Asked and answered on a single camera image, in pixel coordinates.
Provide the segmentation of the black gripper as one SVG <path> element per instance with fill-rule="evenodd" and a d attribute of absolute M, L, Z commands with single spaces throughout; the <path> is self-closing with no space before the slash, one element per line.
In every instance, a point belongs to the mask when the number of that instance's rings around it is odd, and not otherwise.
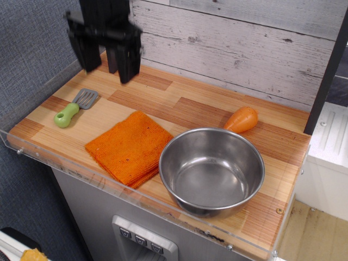
<path fill-rule="evenodd" d="M 139 74 L 142 30 L 129 20 L 129 1 L 80 1 L 80 11 L 67 11 L 68 36 L 81 67 L 101 65 L 99 45 L 115 45 L 122 84 Z"/>

